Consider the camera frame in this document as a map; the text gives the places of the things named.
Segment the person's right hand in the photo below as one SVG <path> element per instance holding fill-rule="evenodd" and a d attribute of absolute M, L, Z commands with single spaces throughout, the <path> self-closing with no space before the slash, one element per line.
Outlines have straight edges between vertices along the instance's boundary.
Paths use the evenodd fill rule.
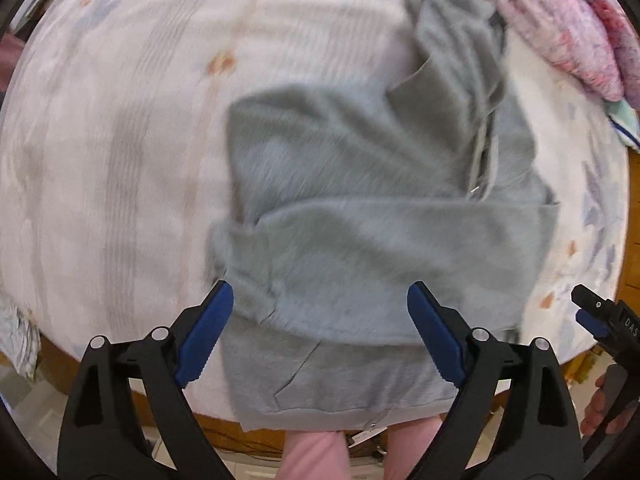
<path fill-rule="evenodd" d="M 607 370 L 602 374 L 594 383 L 597 387 L 595 393 L 591 397 L 587 407 L 584 411 L 584 418 L 580 422 L 579 429 L 583 436 L 590 437 L 602 424 L 605 415 L 608 414 L 610 408 L 611 393 L 606 393 L 605 388 L 612 382 L 612 372 Z M 620 434 L 634 416 L 634 412 L 637 411 L 638 403 L 632 402 L 629 404 L 617 417 L 611 420 L 606 427 L 606 434 L 608 436 L 615 436 Z"/>

